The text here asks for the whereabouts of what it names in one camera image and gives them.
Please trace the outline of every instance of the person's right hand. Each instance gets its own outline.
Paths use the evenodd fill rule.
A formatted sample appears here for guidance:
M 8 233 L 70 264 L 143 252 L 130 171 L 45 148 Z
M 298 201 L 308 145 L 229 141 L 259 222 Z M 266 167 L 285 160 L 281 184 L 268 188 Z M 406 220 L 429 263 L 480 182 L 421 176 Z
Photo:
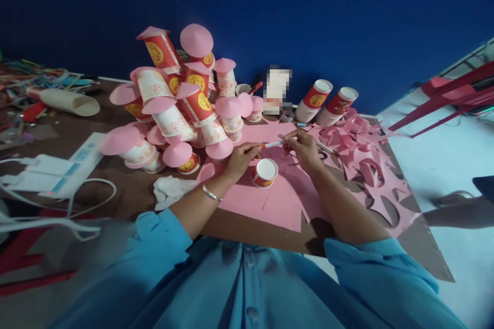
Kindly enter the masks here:
M 305 130 L 298 129 L 288 135 L 279 134 L 278 136 L 285 141 L 283 144 L 285 155 L 287 156 L 291 150 L 294 150 L 302 170 L 309 172 L 324 168 L 317 152 L 315 139 Z

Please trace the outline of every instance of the bracelet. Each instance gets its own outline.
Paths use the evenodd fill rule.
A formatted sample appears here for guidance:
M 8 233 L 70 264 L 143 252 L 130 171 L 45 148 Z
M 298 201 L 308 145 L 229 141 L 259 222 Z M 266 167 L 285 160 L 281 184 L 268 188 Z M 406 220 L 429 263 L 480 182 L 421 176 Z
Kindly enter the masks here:
M 211 198 L 212 200 L 216 200 L 218 197 L 215 196 L 213 193 L 211 193 L 211 191 L 207 188 L 206 184 L 203 184 L 202 185 L 202 190 L 204 191 L 204 193 L 209 197 Z M 223 200 L 223 198 L 219 198 L 218 199 L 218 202 L 221 202 Z

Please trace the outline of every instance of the dark blue wall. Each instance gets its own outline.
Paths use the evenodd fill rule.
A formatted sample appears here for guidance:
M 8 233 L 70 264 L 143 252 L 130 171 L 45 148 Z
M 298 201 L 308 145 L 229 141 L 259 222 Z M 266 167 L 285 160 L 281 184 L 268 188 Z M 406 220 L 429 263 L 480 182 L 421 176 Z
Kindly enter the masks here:
M 147 26 L 213 34 L 239 82 L 293 68 L 296 103 L 316 78 L 356 88 L 375 114 L 494 36 L 494 0 L 0 0 L 0 48 L 48 66 L 127 79 L 151 60 Z

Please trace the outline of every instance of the white cable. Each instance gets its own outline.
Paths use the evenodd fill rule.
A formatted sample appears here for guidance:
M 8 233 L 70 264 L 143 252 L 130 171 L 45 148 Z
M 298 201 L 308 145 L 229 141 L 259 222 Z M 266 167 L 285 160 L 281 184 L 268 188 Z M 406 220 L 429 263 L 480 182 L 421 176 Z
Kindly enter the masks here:
M 19 163 L 31 164 L 32 158 L 20 158 L 20 159 L 19 158 L 11 158 L 11 159 L 4 159 L 4 160 L 0 161 L 0 163 L 5 163 L 5 162 L 19 162 Z M 108 197 L 105 201 L 101 202 L 100 204 L 93 206 L 93 207 L 90 207 L 86 210 L 83 210 L 79 213 L 72 215 L 71 213 L 72 213 L 72 208 L 74 205 L 74 197 L 75 197 L 77 191 L 82 187 L 82 185 L 85 182 L 92 182 L 92 181 L 104 182 L 104 183 L 110 185 L 113 189 L 112 195 L 110 195 L 110 197 Z M 17 194 L 16 192 L 13 192 L 13 191 L 7 189 L 6 187 L 4 187 L 2 185 L 1 182 L 0 182 L 0 189 L 4 190 L 7 194 L 10 194 L 14 198 L 19 199 L 25 203 L 30 204 L 30 205 L 40 207 L 40 208 L 49 209 L 49 210 L 62 211 L 60 208 L 47 207 L 47 206 L 40 205 L 36 202 L 33 202 L 33 201 Z M 26 229 L 28 227 L 41 227 L 41 226 L 58 224 L 61 226 L 68 227 L 72 231 L 74 236 L 82 242 L 87 241 L 89 239 L 93 239 L 99 235 L 99 232 L 101 231 L 100 227 L 82 226 L 82 225 L 76 224 L 72 220 L 69 220 L 69 218 L 77 217 L 77 216 L 82 215 L 84 213 L 90 212 L 90 211 L 92 211 L 98 207 L 101 207 L 105 203 L 109 202 L 115 196 L 116 193 L 117 193 L 117 187 L 115 186 L 115 184 L 113 184 L 109 180 L 105 180 L 105 179 L 101 179 L 101 178 L 87 179 L 87 180 L 83 181 L 81 183 L 81 185 L 79 185 L 75 189 L 74 193 L 69 198 L 66 218 L 53 218 L 53 217 L 15 217 L 15 218 L 9 218 L 9 217 L 5 217 L 0 212 L 0 214 L 1 214 L 0 224 L 3 223 L 3 225 L 0 225 L 0 232 L 2 232 L 2 231 L 3 232 L 9 232 L 9 231 L 14 231 L 14 230 Z M 88 236 L 88 237 L 82 237 L 77 231 L 93 232 L 95 234 Z

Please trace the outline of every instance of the blue shirt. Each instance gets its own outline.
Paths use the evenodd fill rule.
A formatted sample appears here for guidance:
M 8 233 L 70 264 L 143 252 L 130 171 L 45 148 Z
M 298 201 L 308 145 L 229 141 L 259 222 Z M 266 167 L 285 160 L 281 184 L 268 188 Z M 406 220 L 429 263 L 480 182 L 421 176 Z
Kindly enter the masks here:
M 54 328 L 457 328 L 436 280 L 395 239 L 327 239 L 340 284 L 302 255 L 203 238 L 146 212 L 127 252 Z

